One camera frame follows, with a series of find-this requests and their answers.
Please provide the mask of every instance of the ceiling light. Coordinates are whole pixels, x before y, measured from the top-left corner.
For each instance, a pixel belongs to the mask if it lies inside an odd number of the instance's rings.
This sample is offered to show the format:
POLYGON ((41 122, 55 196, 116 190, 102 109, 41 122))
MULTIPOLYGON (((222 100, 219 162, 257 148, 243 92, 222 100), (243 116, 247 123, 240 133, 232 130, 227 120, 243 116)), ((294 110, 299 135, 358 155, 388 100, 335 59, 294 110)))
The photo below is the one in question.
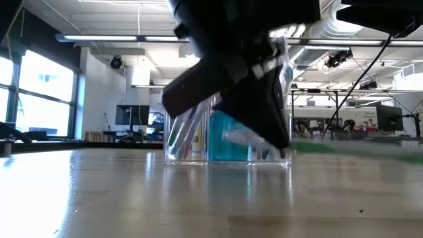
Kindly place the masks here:
POLYGON ((286 41, 288 42, 289 45, 299 44, 300 43, 300 39, 291 39, 291 38, 288 38, 286 41))
POLYGON ((138 89, 163 89, 165 88, 164 85, 133 85, 132 87, 138 89))
POLYGON ((341 46, 379 46, 382 45, 382 40, 309 40, 310 44, 314 45, 341 45, 341 46))
POLYGON ((146 36, 146 41, 158 41, 158 42, 178 42, 179 39, 176 36, 146 36))
POLYGON ((349 47, 336 47, 336 46, 305 46, 306 50, 350 50, 349 47))
POLYGON ((393 40, 390 46, 423 46, 423 40, 393 40))
POLYGON ((63 35, 68 41, 137 41, 136 36, 89 36, 89 35, 63 35))
POLYGON ((82 3, 165 5, 163 1, 146 1, 146 0, 79 0, 79 1, 82 3))

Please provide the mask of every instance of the duct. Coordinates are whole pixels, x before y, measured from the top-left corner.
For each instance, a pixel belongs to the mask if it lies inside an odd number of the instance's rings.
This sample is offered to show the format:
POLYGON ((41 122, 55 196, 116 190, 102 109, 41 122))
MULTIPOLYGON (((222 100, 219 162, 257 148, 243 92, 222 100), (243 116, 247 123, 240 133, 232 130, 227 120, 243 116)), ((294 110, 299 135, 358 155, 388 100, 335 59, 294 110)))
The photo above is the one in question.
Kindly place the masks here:
MULTIPOLYGON (((343 5, 341 0, 334 0, 332 5, 322 13, 322 20, 312 24, 303 34, 304 38, 351 38, 363 27, 350 24, 336 19, 336 12, 347 5, 343 5)), ((305 46, 292 46, 289 49, 291 62, 300 69, 308 68, 315 62, 324 58, 330 50, 306 49, 305 46)))

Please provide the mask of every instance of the acrylic box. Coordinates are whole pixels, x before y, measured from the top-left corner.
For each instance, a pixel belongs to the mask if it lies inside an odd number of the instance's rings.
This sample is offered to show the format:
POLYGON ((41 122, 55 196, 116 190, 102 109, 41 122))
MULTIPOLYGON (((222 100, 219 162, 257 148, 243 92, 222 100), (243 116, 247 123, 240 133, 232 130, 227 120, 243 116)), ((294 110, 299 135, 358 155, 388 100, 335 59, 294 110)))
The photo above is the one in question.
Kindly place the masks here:
POLYGON ((242 123, 213 110, 213 97, 172 119, 165 115, 165 163, 208 165, 288 165, 281 152, 242 123))

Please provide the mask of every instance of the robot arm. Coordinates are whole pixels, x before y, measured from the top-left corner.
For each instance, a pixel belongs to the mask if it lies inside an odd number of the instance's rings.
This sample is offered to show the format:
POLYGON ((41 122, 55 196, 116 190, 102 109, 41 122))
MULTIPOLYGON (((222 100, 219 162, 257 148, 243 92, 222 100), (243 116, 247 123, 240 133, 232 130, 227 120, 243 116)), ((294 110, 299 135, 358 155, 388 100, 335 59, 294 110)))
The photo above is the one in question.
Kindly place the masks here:
MULTIPOLYGON (((422 23, 414 0, 341 0, 337 18, 408 36, 422 23)), ((319 0, 169 0, 178 38, 188 38, 201 59, 163 91, 163 106, 176 117, 220 93, 215 106, 277 148, 289 145, 279 76, 284 49, 269 38, 275 28, 320 20, 319 0)))

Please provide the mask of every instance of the workbench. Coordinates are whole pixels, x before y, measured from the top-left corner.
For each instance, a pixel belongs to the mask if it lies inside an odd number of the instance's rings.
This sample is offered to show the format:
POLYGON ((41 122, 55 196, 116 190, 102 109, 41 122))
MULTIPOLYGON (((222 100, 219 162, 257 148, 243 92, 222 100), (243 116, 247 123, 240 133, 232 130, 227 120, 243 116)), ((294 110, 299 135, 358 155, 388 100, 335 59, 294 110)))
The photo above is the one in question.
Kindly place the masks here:
POLYGON ((423 168, 295 155, 281 166, 164 165, 162 151, 0 159, 0 237, 422 237, 423 168))

